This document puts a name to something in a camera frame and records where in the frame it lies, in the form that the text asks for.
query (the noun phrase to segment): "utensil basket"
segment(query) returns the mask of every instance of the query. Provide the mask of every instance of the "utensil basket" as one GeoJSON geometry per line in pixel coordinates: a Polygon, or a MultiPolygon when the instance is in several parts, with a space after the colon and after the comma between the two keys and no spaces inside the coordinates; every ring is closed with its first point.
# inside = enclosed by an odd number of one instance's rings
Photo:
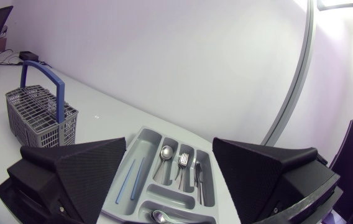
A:
{"type": "Polygon", "coordinates": [[[25,61],[21,87],[6,93],[11,131],[24,146],[54,147],[75,143],[78,111],[65,99],[65,83],[43,65],[25,61]],[[54,96],[40,85],[26,86],[27,67],[33,66],[57,86],[54,96]]]}

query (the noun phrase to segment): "spoon head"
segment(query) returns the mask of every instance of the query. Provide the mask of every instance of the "spoon head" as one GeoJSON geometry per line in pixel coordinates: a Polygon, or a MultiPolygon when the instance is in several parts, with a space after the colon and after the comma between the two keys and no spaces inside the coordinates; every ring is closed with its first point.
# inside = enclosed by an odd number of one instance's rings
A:
{"type": "Polygon", "coordinates": [[[162,150],[160,151],[160,156],[162,157],[163,160],[167,161],[171,159],[172,155],[173,155],[173,149],[170,146],[162,147],[162,150]]]}
{"type": "Polygon", "coordinates": [[[159,210],[154,210],[152,212],[152,216],[153,216],[153,219],[157,222],[157,223],[168,223],[167,222],[167,219],[164,217],[164,214],[163,212],[159,211],[159,210]]]}

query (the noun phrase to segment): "black cable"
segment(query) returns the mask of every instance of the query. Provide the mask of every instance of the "black cable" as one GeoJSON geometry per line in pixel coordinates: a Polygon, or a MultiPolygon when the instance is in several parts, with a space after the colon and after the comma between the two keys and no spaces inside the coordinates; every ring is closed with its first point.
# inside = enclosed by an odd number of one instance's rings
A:
{"type": "Polygon", "coordinates": [[[39,61],[39,63],[40,63],[40,64],[42,64],[42,65],[48,65],[50,68],[52,68],[52,66],[51,66],[51,65],[47,64],[47,63],[46,63],[46,62],[44,62],[44,61],[39,61]]]}
{"type": "Polygon", "coordinates": [[[0,62],[0,65],[22,65],[23,62],[18,62],[18,63],[2,63],[0,62]]]}
{"type": "Polygon", "coordinates": [[[14,53],[14,51],[12,49],[7,49],[7,50],[3,50],[2,52],[0,52],[0,55],[4,52],[7,52],[8,50],[10,50],[12,53],[14,53]]]}

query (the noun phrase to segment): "gray plastic cutlery tray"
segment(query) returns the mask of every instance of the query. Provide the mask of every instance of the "gray plastic cutlery tray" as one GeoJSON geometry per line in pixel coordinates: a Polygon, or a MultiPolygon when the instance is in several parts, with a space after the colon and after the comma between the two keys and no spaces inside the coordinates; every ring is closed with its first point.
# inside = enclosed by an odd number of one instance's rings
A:
{"type": "Polygon", "coordinates": [[[213,169],[206,151],[142,127],[128,145],[102,212],[123,222],[154,223],[151,211],[161,210],[179,222],[217,223],[213,169]],[[163,146],[171,146],[173,155],[164,162],[163,178],[157,182],[154,175],[162,163],[160,151],[163,146]],[[179,158],[184,152],[189,158],[182,179],[185,188],[179,190],[175,177],[179,158]],[[198,188],[195,187],[196,161],[203,170],[203,205],[199,203],[198,188]]]}

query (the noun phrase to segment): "fork tines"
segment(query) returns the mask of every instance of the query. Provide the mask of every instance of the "fork tines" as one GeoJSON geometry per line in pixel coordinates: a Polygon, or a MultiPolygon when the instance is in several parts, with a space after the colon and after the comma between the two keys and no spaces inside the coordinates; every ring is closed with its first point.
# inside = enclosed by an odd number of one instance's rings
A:
{"type": "Polygon", "coordinates": [[[188,156],[189,154],[183,153],[179,159],[178,165],[186,167],[186,165],[188,165],[188,156]]]}

